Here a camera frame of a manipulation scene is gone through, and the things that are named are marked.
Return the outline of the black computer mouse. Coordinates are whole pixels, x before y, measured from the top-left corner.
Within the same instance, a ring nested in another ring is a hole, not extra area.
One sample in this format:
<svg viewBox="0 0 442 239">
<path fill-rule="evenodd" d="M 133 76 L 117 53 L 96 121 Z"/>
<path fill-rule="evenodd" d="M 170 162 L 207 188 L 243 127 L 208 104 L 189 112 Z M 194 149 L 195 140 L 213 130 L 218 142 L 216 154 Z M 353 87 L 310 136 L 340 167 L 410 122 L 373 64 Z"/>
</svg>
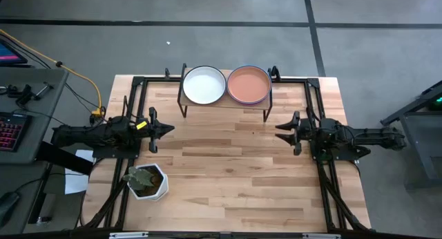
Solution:
<svg viewBox="0 0 442 239">
<path fill-rule="evenodd" d="M 0 197 L 0 228 L 4 227 L 11 219 L 20 195 L 16 192 L 7 192 Z"/>
</svg>

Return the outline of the computer monitor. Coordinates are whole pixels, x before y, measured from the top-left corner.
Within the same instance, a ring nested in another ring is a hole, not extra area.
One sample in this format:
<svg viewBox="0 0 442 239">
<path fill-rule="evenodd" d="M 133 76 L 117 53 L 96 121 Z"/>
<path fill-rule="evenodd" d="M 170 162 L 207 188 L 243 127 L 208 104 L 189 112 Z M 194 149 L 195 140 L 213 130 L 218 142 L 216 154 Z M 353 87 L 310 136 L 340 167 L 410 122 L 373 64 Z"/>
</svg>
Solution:
<svg viewBox="0 0 442 239">
<path fill-rule="evenodd" d="M 28 60 L 24 56 L 0 39 L 0 66 L 14 66 L 27 63 Z"/>
</svg>

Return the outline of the silver metal bracket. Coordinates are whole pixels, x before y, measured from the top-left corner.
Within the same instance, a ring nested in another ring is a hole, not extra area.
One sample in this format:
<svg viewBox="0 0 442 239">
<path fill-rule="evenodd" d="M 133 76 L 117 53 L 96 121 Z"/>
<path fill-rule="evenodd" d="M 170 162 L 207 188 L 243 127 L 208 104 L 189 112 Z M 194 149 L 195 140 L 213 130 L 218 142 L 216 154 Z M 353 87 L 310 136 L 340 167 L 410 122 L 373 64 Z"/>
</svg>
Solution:
<svg viewBox="0 0 442 239">
<path fill-rule="evenodd" d="M 147 239 L 148 232 L 135 231 L 135 232 L 118 232 L 110 233 L 108 239 Z"/>
<path fill-rule="evenodd" d="M 302 239 L 342 239 L 341 235 L 330 233 L 304 233 Z"/>
</svg>

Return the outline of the grey desk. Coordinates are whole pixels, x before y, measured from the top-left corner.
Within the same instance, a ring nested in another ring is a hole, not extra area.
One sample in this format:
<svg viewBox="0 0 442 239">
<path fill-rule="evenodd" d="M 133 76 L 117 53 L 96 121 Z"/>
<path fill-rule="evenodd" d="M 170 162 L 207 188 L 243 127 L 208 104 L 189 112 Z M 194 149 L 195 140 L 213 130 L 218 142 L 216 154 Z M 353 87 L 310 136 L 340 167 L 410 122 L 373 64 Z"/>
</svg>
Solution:
<svg viewBox="0 0 442 239">
<path fill-rule="evenodd" d="M 0 164 L 29 164 L 37 156 L 68 73 L 0 68 Z"/>
<path fill-rule="evenodd" d="M 44 187 L 44 193 L 53 194 L 52 220 L 44 223 L 30 224 L 28 222 L 35 198 L 40 188 L 39 178 L 42 178 L 47 170 L 47 164 L 37 162 L 29 165 L 3 165 L 0 166 L 0 197 L 9 191 L 22 187 L 20 200 L 10 221 L 0 228 L 0 236 L 34 233 L 47 231 L 61 231 L 73 229 L 77 225 L 82 193 L 65 194 L 64 169 L 54 166 L 50 170 L 51 176 Z"/>
</svg>

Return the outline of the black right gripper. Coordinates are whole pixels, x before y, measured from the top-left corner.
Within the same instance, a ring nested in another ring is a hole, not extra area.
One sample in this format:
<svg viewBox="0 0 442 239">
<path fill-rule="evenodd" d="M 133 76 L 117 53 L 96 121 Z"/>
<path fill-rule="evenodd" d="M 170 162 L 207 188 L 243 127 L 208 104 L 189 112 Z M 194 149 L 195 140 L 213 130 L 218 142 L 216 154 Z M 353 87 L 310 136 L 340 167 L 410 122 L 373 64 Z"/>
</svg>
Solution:
<svg viewBox="0 0 442 239">
<path fill-rule="evenodd" d="M 293 119 L 290 122 L 276 125 L 277 129 L 290 131 L 294 130 L 293 134 L 276 133 L 276 137 L 282 139 L 290 146 L 294 146 L 294 155 L 298 156 L 302 152 L 301 141 L 309 141 L 313 137 L 313 128 L 308 118 L 300 118 L 300 112 L 295 111 Z"/>
</svg>

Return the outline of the black clamp tool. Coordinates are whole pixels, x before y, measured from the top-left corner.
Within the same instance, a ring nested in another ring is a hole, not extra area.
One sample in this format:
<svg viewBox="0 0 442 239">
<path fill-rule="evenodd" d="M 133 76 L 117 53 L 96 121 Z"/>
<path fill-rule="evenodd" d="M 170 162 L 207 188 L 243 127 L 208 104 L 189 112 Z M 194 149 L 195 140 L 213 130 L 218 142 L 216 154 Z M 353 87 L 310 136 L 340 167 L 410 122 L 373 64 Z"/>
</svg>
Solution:
<svg viewBox="0 0 442 239">
<path fill-rule="evenodd" d="M 32 92 L 32 87 L 26 84 L 23 90 L 19 90 L 16 86 L 0 86 L 0 96 L 6 95 L 9 98 L 15 99 L 17 106 L 25 106 L 30 100 L 39 101 L 44 93 L 52 90 L 54 86 L 44 82 L 44 87 L 37 93 Z"/>
</svg>

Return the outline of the black flat panel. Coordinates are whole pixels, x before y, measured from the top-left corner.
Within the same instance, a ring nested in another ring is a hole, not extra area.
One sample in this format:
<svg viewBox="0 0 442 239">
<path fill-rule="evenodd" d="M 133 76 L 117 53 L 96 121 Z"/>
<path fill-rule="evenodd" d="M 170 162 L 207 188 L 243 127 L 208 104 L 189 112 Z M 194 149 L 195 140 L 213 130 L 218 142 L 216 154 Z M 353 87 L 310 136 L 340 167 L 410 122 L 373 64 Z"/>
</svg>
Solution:
<svg viewBox="0 0 442 239">
<path fill-rule="evenodd" d="M 46 161 L 51 164 L 70 169 L 84 175 L 89 175 L 93 169 L 93 163 L 72 153 L 64 151 L 52 144 L 42 142 L 36 160 Z"/>
</svg>

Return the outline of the wooden shelf black metal legs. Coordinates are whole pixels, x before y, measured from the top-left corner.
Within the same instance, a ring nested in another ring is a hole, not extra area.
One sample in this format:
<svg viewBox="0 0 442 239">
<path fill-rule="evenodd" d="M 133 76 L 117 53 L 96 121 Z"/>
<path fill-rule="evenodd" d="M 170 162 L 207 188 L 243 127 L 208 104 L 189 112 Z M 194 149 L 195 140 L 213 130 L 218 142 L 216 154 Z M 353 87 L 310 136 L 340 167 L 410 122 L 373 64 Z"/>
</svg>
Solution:
<svg viewBox="0 0 442 239">
<path fill-rule="evenodd" d="M 190 106 L 236 108 L 262 111 L 266 122 L 273 107 L 272 79 L 257 66 L 240 66 L 234 70 L 220 70 L 213 66 L 182 66 L 177 103 L 183 117 Z M 256 103 L 241 106 L 236 102 Z"/>
</svg>

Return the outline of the white paper sheet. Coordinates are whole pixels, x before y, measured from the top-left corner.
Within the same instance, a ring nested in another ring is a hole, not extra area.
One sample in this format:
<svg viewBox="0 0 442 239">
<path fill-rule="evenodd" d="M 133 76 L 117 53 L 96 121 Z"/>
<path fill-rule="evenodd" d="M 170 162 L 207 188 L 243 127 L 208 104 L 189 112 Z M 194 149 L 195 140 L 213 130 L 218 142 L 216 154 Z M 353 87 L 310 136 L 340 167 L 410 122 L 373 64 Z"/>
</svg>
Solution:
<svg viewBox="0 0 442 239">
<path fill-rule="evenodd" d="M 77 150 L 75 155 L 84 160 L 88 160 L 93 164 L 96 159 L 93 157 L 93 151 L 89 150 Z M 65 194 L 79 193 L 85 191 L 88 186 L 89 175 L 82 174 L 80 172 L 65 169 Z"/>
</svg>

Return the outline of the succulent in white hexagonal pot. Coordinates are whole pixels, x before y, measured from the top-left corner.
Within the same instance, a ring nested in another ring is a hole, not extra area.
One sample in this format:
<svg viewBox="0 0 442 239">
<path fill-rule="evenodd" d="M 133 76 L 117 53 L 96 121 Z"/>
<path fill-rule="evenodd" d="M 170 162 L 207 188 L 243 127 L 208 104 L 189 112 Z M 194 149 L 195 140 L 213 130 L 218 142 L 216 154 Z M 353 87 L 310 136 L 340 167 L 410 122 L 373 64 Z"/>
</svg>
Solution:
<svg viewBox="0 0 442 239">
<path fill-rule="evenodd" d="M 157 164 L 130 166 L 122 179 L 137 200 L 158 201 L 169 192 L 169 179 Z"/>
</svg>

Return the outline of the backlit black keyboard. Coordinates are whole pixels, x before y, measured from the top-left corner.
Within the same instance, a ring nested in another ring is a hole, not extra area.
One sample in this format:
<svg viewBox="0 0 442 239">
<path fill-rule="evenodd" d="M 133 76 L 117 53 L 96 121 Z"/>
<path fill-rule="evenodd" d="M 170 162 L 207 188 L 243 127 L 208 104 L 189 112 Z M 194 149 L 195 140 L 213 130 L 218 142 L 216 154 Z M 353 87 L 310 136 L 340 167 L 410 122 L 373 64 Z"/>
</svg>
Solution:
<svg viewBox="0 0 442 239">
<path fill-rule="evenodd" d="M 17 151 L 30 121 L 28 115 L 0 112 L 0 151 Z"/>
</svg>

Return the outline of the black metal table frame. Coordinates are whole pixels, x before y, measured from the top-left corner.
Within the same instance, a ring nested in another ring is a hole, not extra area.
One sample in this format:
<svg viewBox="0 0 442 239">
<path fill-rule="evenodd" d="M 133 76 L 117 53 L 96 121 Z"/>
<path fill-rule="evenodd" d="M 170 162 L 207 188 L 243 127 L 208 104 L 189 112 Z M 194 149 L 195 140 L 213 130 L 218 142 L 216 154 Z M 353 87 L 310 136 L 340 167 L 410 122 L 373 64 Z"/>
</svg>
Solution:
<svg viewBox="0 0 442 239">
<path fill-rule="evenodd" d="M 157 153 L 141 143 L 134 165 L 157 164 L 169 191 L 157 200 L 138 200 L 124 189 L 105 225 L 149 238 L 257 238 L 264 232 L 324 233 L 325 210 L 308 143 L 300 155 L 277 138 L 276 126 L 294 111 L 318 109 L 323 98 L 329 117 L 345 122 L 338 82 L 333 77 L 283 77 L 273 83 L 269 118 L 242 108 L 192 106 L 182 114 L 178 76 L 118 75 L 108 114 L 118 115 L 124 98 L 154 107 L 174 129 L 157 143 Z"/>
</svg>

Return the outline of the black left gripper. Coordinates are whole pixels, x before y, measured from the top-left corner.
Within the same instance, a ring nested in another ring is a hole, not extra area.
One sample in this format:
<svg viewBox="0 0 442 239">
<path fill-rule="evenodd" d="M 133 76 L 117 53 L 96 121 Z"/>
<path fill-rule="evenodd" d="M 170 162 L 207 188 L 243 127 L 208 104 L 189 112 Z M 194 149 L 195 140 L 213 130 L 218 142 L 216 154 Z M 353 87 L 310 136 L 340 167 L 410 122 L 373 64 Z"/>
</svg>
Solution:
<svg viewBox="0 0 442 239">
<path fill-rule="evenodd" d="M 137 139 L 149 138 L 148 149 L 152 153 L 157 153 L 156 139 L 161 139 L 167 133 L 175 129 L 174 126 L 163 124 L 157 121 L 157 111 L 154 107 L 148 110 L 148 118 L 139 118 L 136 122 Z"/>
</svg>

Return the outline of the black side table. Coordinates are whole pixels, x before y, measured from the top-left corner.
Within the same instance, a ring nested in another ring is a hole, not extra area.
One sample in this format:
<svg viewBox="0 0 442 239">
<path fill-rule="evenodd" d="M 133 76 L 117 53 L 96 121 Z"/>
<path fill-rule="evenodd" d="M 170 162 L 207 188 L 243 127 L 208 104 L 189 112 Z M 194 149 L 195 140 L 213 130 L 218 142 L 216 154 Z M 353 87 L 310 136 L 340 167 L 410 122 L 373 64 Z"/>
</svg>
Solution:
<svg viewBox="0 0 442 239">
<path fill-rule="evenodd" d="M 381 120 L 388 126 L 399 121 L 411 148 L 417 154 L 425 177 L 408 182 L 408 191 L 442 187 L 442 174 L 433 160 L 442 159 L 442 80 L 424 90 L 414 101 Z"/>
</svg>

